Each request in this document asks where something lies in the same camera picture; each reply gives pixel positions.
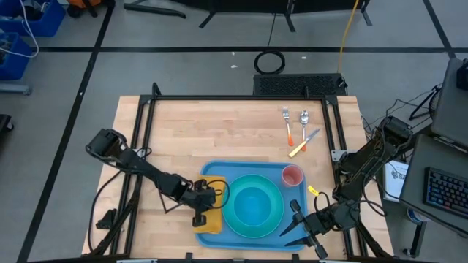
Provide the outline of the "grey shelf base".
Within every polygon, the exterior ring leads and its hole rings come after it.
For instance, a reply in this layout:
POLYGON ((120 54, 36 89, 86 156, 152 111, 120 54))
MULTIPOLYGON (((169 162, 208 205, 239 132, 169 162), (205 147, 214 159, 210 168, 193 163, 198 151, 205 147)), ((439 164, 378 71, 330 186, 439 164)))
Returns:
POLYGON ((0 93, 23 94, 28 96, 31 92, 32 89, 28 85, 0 83, 0 93))

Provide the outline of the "blue and white tape roll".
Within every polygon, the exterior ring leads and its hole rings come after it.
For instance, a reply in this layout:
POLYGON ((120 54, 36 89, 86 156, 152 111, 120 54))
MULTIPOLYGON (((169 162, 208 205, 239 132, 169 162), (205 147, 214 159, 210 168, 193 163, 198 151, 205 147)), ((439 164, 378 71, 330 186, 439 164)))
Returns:
POLYGON ((422 224, 423 222, 430 221, 429 218, 425 217, 424 215, 420 214, 415 210, 411 210, 407 208, 407 216, 408 218, 415 224, 422 224))

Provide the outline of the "black backlit keyboard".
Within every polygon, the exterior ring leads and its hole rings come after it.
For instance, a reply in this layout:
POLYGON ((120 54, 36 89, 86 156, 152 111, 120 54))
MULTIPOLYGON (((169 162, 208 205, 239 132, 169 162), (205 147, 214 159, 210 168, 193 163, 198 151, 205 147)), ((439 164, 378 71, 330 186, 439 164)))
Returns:
POLYGON ((423 202, 468 219, 468 179, 441 169, 425 168, 423 202))

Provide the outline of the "black clamp bracket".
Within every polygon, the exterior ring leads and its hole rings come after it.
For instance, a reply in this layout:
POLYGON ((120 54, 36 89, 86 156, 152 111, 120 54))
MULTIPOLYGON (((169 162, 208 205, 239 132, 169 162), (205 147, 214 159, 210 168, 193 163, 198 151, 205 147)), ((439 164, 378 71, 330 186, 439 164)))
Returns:
POLYGON ((97 229, 111 229, 114 225, 117 209, 109 209, 101 219, 95 223, 97 229))

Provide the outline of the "orange-handled fork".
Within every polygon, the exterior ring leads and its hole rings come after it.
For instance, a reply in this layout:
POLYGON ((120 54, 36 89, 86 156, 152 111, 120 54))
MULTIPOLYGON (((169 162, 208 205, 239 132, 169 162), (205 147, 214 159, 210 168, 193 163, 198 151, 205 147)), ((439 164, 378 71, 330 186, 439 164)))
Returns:
POLYGON ((285 120, 286 127, 287 127, 288 145, 294 146, 293 137, 292 137, 291 130, 290 130, 290 114, 289 114, 289 110, 287 107, 282 108, 282 116, 283 116, 283 119, 285 120))

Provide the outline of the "pink cup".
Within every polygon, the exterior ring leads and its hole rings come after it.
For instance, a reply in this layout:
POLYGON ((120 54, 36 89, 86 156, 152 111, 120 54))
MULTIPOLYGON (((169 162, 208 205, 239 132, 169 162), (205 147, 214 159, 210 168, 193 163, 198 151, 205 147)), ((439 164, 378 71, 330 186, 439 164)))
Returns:
POLYGON ((303 178, 303 170, 297 165, 288 165, 282 170, 282 182, 286 187, 299 186, 303 178))

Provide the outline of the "grey desk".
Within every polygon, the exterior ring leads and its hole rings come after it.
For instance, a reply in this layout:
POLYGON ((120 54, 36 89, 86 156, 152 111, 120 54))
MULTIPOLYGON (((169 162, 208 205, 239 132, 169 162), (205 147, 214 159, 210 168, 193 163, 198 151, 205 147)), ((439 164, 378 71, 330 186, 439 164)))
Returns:
POLYGON ((468 153, 455 149, 433 138, 420 135, 401 190, 403 205, 443 225, 460 235, 468 236, 468 216, 462 217, 424 202, 430 168, 448 173, 468 183, 468 153))

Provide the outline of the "grey monitor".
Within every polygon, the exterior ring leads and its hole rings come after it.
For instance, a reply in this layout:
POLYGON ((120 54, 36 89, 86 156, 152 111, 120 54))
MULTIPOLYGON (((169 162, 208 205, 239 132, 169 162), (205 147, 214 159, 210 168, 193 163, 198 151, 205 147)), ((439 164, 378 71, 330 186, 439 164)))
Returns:
POLYGON ((431 130, 468 149, 468 58, 449 60, 431 130))

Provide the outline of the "black chair edge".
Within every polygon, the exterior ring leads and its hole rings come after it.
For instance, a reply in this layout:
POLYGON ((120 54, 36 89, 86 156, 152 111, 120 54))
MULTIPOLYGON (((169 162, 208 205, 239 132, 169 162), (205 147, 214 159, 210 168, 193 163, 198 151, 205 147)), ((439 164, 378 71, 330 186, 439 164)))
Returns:
POLYGON ((7 114, 0 114, 0 147, 4 144, 13 129, 12 117, 7 114))

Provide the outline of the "yellow cloth napkin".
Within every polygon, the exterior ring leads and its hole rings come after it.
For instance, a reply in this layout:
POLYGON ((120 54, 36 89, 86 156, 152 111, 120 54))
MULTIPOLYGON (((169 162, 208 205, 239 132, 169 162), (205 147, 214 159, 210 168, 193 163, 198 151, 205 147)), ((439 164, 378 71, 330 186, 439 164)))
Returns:
POLYGON ((222 206, 229 198, 230 190, 226 185, 226 178, 222 176, 199 176, 199 179, 205 180, 207 185, 214 188, 216 194, 216 201, 214 209, 202 212, 201 215, 206 217, 206 224, 202 226, 195 226, 195 234, 219 234, 222 231, 222 206))

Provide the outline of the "orange-handled spoon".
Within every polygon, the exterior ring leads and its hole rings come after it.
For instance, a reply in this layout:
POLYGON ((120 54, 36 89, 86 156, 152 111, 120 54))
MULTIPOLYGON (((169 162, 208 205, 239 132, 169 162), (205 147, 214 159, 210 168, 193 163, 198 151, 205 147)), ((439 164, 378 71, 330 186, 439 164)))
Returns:
POLYGON ((300 122, 302 125, 302 139, 306 141, 306 125, 309 122, 309 113, 306 110, 303 110, 300 115, 300 122))

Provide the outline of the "yellow-handled knife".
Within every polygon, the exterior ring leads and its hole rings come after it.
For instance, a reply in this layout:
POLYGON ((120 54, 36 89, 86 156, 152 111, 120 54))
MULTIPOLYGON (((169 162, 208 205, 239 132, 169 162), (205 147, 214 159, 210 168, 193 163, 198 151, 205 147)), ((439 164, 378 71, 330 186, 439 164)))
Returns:
POLYGON ((301 151, 301 149, 312 139, 314 138, 318 133, 320 132, 320 129, 315 129, 311 134, 309 134, 305 139, 304 141, 298 146, 296 147, 294 150, 292 150, 288 156, 290 158, 294 157, 299 151, 301 151))

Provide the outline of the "teal plate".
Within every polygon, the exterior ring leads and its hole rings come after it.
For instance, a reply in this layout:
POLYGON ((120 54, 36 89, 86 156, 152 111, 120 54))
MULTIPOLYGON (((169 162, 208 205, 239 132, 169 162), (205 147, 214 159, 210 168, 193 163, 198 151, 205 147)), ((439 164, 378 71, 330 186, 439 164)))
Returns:
POLYGON ((272 180, 261 175, 244 175, 235 179, 229 190, 222 213, 234 233, 246 238, 261 238, 280 225, 284 199, 272 180))

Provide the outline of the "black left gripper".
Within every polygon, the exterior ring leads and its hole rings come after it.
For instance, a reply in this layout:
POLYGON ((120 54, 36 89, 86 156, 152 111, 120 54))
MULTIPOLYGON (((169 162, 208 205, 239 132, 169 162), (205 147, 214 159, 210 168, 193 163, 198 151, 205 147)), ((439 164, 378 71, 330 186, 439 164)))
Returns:
POLYGON ((203 212, 216 209, 213 204, 209 204, 209 202, 216 201, 216 193, 209 193, 208 182, 205 179, 195 182, 189 181, 178 201, 195 211, 195 215, 192 218, 192 226, 206 225, 207 220, 203 212))

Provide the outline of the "teal bowl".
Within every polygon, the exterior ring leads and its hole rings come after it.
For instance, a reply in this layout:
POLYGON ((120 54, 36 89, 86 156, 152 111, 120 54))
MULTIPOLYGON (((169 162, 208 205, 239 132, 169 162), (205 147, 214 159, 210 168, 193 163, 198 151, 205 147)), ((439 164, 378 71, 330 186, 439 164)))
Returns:
POLYGON ((282 195, 274 184, 233 184, 233 196, 226 207, 225 218, 238 232, 247 229, 271 232, 277 228, 282 216, 282 195))

